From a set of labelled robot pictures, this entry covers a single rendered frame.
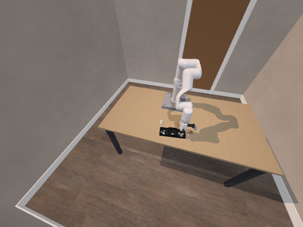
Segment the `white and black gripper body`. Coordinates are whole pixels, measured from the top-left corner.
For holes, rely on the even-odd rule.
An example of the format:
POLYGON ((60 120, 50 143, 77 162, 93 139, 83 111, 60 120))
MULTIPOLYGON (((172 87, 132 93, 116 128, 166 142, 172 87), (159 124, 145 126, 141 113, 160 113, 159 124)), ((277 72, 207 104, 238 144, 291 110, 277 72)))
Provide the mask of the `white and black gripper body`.
POLYGON ((186 131, 187 128, 187 123, 183 123, 182 121, 180 121, 180 131, 182 131, 184 129, 184 131, 186 131))

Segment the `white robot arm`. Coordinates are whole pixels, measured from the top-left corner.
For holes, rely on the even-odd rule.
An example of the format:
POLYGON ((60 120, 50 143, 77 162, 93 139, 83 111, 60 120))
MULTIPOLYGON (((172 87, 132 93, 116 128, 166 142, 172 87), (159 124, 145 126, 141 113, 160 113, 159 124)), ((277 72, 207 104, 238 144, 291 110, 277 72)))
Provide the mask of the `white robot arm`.
POLYGON ((200 79, 202 76, 202 68, 198 59, 182 59, 178 60, 177 77, 174 78, 174 88, 171 101, 176 103, 177 110, 183 110, 181 121, 187 123, 187 127, 192 127, 195 131, 197 126, 189 124, 193 113, 192 102, 180 102, 180 97, 185 92, 193 89, 193 80, 200 79), (182 86, 182 87, 181 87, 182 86))

